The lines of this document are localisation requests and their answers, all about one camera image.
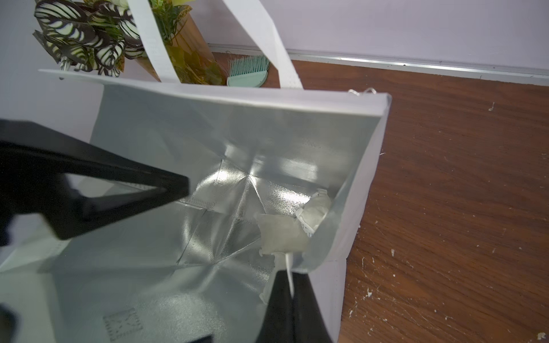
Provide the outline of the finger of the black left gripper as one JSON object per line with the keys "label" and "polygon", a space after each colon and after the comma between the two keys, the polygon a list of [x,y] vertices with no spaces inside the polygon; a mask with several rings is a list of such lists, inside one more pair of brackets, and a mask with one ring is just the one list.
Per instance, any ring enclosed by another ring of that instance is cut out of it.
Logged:
{"label": "finger of the black left gripper", "polygon": [[14,217],[41,214],[59,240],[185,198],[186,176],[30,121],[1,120],[1,245]]}

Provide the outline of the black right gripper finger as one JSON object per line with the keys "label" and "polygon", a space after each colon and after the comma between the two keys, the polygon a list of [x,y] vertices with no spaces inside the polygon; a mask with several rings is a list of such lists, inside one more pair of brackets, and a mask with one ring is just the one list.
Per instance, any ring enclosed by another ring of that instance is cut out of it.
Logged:
{"label": "black right gripper finger", "polygon": [[313,286],[307,274],[292,274],[294,292],[287,271],[279,271],[256,343],[331,342]]}

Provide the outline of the white ice pack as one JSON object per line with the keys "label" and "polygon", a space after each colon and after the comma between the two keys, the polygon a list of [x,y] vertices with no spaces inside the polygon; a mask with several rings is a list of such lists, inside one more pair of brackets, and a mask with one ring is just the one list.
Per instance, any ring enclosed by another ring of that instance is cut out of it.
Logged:
{"label": "white ice pack", "polygon": [[313,236],[332,206],[327,190],[319,189],[309,201],[295,212],[295,217],[302,225],[308,237]]}
{"label": "white ice pack", "polygon": [[310,237],[296,218],[257,214],[255,220],[260,230],[261,255],[301,253],[307,248]]}

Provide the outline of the white insulated delivery bag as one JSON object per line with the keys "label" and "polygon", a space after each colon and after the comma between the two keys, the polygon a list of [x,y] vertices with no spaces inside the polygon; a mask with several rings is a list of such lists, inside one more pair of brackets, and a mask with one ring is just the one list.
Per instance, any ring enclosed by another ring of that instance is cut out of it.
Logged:
{"label": "white insulated delivery bag", "polygon": [[[392,98],[306,90],[258,1],[227,7],[280,85],[178,80],[147,1],[129,5],[157,81],[56,72],[104,87],[92,146],[186,176],[190,193],[59,240],[14,217],[1,261],[3,342],[256,342],[276,274],[307,274],[331,342],[347,258],[380,158]],[[295,217],[317,190],[332,206],[304,252],[260,254],[257,214]]]}

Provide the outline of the artificial plant with striped leaves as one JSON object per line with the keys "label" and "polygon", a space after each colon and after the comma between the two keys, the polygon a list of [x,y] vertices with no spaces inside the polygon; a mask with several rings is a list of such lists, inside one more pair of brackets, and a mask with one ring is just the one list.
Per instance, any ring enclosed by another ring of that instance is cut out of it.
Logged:
{"label": "artificial plant with striped leaves", "polygon": [[[174,71],[184,84],[222,86],[226,76],[191,17],[188,1],[150,1]],[[126,1],[37,1],[34,37],[63,71],[118,77],[134,60],[157,78]]]}

